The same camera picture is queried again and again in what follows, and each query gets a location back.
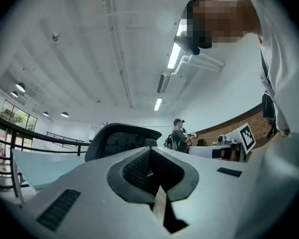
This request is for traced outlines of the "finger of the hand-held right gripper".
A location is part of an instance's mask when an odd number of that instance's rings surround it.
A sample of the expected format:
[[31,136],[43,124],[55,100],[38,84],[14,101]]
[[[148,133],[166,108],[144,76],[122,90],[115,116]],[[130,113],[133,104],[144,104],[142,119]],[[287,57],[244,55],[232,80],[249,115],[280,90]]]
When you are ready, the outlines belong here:
[[188,154],[195,155],[204,158],[221,159],[222,154],[221,147],[216,146],[190,146],[188,148]]

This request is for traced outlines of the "person's white t-shirt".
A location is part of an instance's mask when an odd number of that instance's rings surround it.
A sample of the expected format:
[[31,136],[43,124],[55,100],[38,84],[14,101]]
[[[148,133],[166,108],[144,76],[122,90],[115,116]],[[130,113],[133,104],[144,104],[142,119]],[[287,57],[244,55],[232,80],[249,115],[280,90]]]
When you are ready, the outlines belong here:
[[250,0],[262,28],[261,81],[280,131],[299,133],[299,30],[279,0]]

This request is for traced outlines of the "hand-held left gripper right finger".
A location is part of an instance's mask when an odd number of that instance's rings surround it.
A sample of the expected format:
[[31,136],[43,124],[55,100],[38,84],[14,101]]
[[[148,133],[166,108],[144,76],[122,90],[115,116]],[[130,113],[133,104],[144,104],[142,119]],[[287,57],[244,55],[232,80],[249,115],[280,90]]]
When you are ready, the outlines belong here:
[[167,154],[193,166],[199,181],[186,199],[171,204],[186,227],[170,233],[156,222],[151,239],[259,239],[299,193],[299,135],[253,154],[247,163]]

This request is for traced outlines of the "white ceiling conduit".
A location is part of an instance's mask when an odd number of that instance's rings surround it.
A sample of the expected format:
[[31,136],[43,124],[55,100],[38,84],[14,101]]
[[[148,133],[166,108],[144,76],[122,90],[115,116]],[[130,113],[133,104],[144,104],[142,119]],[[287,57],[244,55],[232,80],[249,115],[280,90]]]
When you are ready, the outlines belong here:
[[105,11],[107,28],[111,41],[111,47],[115,58],[117,71],[119,73],[120,81],[123,86],[125,98],[129,104],[129,108],[133,108],[133,101],[131,97],[130,87],[128,83],[128,77],[124,62],[124,55],[121,46],[121,39],[119,34],[119,26],[117,20],[117,9],[115,0],[103,0],[103,7]]

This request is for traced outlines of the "large window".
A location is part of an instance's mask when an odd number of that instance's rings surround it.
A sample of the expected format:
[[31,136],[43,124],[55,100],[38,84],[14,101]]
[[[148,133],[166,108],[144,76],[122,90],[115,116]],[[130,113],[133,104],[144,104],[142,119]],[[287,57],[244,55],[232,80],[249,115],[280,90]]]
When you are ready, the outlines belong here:
[[0,117],[29,131],[34,131],[37,123],[36,117],[33,117],[25,111],[17,108],[7,100],[5,100],[3,104]]

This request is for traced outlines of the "white ceiling pipes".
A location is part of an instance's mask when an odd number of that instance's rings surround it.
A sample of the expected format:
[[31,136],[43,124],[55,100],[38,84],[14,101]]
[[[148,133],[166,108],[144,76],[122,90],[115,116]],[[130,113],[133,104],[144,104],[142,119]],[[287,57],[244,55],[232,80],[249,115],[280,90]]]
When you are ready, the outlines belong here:
[[176,70],[175,73],[180,73],[181,67],[184,66],[191,66],[198,69],[204,69],[214,72],[221,72],[222,69],[225,67],[225,63],[214,59],[208,55],[201,54],[198,56],[195,55],[183,55]]

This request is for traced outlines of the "ceiling air conditioner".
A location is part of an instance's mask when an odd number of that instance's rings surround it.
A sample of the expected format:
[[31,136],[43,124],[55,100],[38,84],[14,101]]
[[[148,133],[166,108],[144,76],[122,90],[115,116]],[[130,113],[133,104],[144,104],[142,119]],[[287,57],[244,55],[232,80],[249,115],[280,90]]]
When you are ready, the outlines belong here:
[[170,72],[161,73],[159,83],[158,83],[158,86],[157,86],[157,93],[158,94],[162,94],[162,93],[165,92],[170,77],[171,77]]

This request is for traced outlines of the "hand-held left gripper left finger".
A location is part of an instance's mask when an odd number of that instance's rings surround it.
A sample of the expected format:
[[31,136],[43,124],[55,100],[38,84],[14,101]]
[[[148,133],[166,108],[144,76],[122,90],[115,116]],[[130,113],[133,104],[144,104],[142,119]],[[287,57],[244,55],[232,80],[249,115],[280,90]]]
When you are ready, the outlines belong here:
[[[126,202],[107,182],[114,164],[143,150],[86,162],[39,191],[23,208],[8,201],[4,205],[19,227],[36,239],[165,239],[170,233],[148,204]],[[66,189],[80,196],[53,232],[36,219]]]

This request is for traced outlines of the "black metal railing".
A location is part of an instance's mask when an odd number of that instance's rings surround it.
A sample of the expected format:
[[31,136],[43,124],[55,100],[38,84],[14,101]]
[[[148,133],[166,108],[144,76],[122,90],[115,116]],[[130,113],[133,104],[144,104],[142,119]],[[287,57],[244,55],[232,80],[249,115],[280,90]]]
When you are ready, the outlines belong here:
[[[88,142],[82,142],[82,141],[74,141],[74,140],[65,140],[65,139],[60,139],[60,138],[53,138],[47,135],[43,135],[43,134],[39,134],[39,133],[35,133],[33,131],[29,131],[25,128],[21,128],[15,124],[12,124],[6,120],[4,120],[3,118],[0,117],[0,126],[8,129],[11,132],[11,140],[8,141],[4,141],[4,140],[0,140],[0,143],[2,143],[5,146],[10,146],[10,151],[14,150],[15,148],[20,148],[21,150],[30,150],[30,151],[34,151],[34,152],[39,152],[39,153],[62,153],[62,154],[77,154],[78,156],[80,156],[80,154],[85,153],[85,151],[81,150],[81,147],[88,147],[90,145],[90,143]],[[27,147],[24,146],[23,144],[19,145],[16,144],[16,139],[17,138],[29,138],[29,139],[38,139],[40,141],[44,141],[45,143],[52,143],[52,144],[56,144],[58,146],[74,146],[75,148],[77,148],[76,151],[74,150],[65,150],[65,151],[56,151],[56,150],[47,150],[47,149],[40,149],[40,148],[33,148],[33,147]]]

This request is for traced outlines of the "black office chair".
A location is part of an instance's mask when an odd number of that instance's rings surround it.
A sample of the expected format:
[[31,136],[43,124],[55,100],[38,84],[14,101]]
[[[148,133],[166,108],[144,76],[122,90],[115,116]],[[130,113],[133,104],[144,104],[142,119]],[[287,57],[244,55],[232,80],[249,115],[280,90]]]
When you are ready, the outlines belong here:
[[140,147],[157,146],[157,140],[161,136],[160,132],[153,129],[111,123],[95,135],[85,154],[85,161],[105,158]]

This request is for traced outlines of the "light blue table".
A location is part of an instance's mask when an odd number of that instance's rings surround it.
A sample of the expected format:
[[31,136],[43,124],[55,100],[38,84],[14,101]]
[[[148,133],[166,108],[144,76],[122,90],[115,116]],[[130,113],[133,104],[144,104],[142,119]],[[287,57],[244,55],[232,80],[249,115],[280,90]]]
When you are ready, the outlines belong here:
[[83,164],[77,155],[41,154],[14,149],[13,158],[30,187],[38,191]]

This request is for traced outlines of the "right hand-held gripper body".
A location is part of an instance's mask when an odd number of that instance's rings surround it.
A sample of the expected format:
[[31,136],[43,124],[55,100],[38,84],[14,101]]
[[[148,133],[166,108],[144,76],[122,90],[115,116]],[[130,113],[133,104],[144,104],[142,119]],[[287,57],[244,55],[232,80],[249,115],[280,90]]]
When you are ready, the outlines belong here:
[[230,146],[231,157],[228,160],[245,162],[247,154],[255,146],[256,140],[248,123],[240,126],[228,134],[218,136],[216,146]]

